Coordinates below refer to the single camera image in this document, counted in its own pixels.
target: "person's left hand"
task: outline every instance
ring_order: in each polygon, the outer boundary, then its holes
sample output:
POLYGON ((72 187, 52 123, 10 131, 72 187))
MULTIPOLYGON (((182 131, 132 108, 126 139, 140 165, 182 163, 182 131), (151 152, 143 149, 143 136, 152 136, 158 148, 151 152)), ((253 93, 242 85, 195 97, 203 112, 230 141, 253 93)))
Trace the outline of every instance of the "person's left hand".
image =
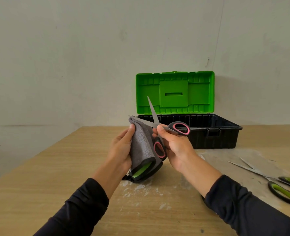
POLYGON ((115 161, 124 171, 124 174, 131 168, 132 161, 129 155, 131 149, 131 140, 135 132, 135 125, 131 124, 130 128, 125 129, 117 137, 115 137, 111 144, 108 153, 108 160, 115 161))

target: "wall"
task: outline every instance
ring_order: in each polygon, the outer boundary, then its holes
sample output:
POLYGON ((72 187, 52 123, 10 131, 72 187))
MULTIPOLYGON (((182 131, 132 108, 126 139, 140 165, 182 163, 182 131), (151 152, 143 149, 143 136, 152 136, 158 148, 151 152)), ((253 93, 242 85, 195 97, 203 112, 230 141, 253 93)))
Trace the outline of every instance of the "wall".
POLYGON ((0 175, 127 125, 135 75, 213 70, 215 113, 290 124, 290 0, 0 0, 0 175))

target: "pink and black scissors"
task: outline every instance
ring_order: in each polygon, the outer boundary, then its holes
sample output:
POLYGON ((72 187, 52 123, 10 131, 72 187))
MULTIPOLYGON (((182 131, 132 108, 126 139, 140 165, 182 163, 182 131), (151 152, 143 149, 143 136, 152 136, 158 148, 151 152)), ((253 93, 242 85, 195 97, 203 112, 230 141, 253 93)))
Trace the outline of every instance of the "pink and black scissors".
MULTIPOLYGON (((136 118, 134 116, 130 116, 130 117, 137 120, 137 121, 145 123, 146 125, 148 125, 150 127, 157 128, 157 126, 160 125, 159 120, 158 120, 158 116, 157 116, 155 109, 154 109, 154 106, 152 105, 148 96, 147 96, 147 98, 148 98, 148 102, 149 102, 149 106, 151 109, 151 114, 152 114, 152 117, 154 119, 154 122, 146 121, 146 120, 143 120, 140 118, 136 118)), ((190 134, 190 127, 184 122, 178 122, 178 121, 172 122, 167 127, 163 126, 163 128, 168 130, 168 131, 177 133, 179 135, 188 136, 190 134), (186 131, 182 131, 180 129, 177 129, 176 127, 186 128, 186 131)), ((154 149, 155 149, 155 152, 159 158, 161 158, 162 160, 166 159, 166 157, 167 157, 166 148, 163 144, 163 139, 160 135, 158 135, 158 137, 156 137, 154 139, 154 149)))

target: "scissors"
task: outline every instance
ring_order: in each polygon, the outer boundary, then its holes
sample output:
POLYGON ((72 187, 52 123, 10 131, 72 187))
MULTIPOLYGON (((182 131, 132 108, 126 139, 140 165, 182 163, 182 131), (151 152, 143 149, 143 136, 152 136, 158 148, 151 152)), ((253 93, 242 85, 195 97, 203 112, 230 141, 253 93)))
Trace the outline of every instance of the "scissors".
MULTIPOLYGON (((154 106, 152 105, 152 103, 151 103, 151 101, 150 101, 148 96, 147 96, 147 98, 148 98, 148 102, 149 102, 149 106, 150 106, 150 109, 151 109, 152 118, 154 119, 154 122, 146 121, 146 120, 143 120, 143 119, 140 119, 140 118, 136 118, 134 116, 130 116, 130 117, 135 119, 135 120, 137 120, 137 121, 145 123, 146 125, 148 125, 150 127, 157 128, 157 126, 160 125, 159 120, 158 120, 158 116, 157 116, 157 114, 155 112, 155 109, 154 109, 154 106)), ((179 121, 172 122, 172 123, 170 123, 168 125, 168 127, 163 126, 163 128, 168 130, 168 131, 177 133, 179 135, 187 136, 187 135, 190 134, 190 127, 184 122, 179 122, 179 121), (187 132, 183 132, 183 131, 180 131, 179 129, 177 129, 176 128, 177 125, 184 126, 187 129, 187 132)), ((154 150, 155 150, 155 152, 156 152, 156 154, 158 155, 159 158, 161 158, 162 160, 166 159, 166 157, 167 157, 166 147, 164 146, 163 139, 162 139, 162 137, 159 134, 154 139, 154 150)))
POLYGON ((274 194, 276 195, 278 198, 280 198, 281 200, 283 200, 284 202, 287 202, 290 204, 290 191, 289 190, 286 190, 285 188, 281 187, 280 185, 276 184, 275 182, 273 182, 271 180, 274 179, 274 180, 277 180, 279 182, 283 182, 287 185, 290 186, 290 177, 278 177, 278 178, 275 178, 275 177, 270 177, 270 176, 267 176, 265 174, 263 174, 260 170, 258 170, 255 166, 251 165, 250 163, 246 162, 244 159, 242 159, 241 157, 239 157, 244 163, 246 163, 249 167, 251 168, 248 168, 248 167, 244 167, 242 165, 239 165, 237 163, 233 163, 233 162, 230 162, 238 167, 241 167, 243 169, 246 169, 246 170, 249 170, 249 171, 252 171, 258 175, 261 175, 262 177, 264 177, 265 179, 268 180, 268 188, 269 190, 274 194))

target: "sleeve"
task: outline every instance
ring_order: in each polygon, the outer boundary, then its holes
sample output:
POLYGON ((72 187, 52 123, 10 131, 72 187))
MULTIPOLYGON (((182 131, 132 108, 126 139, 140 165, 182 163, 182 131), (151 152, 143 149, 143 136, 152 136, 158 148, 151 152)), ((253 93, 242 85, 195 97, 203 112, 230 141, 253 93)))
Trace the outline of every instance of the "sleeve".
POLYGON ((101 185, 89 178, 34 235, 90 236, 108 205, 109 199, 101 185))
POLYGON ((290 235, 290 217, 222 175, 205 197, 206 205, 242 236, 290 235))

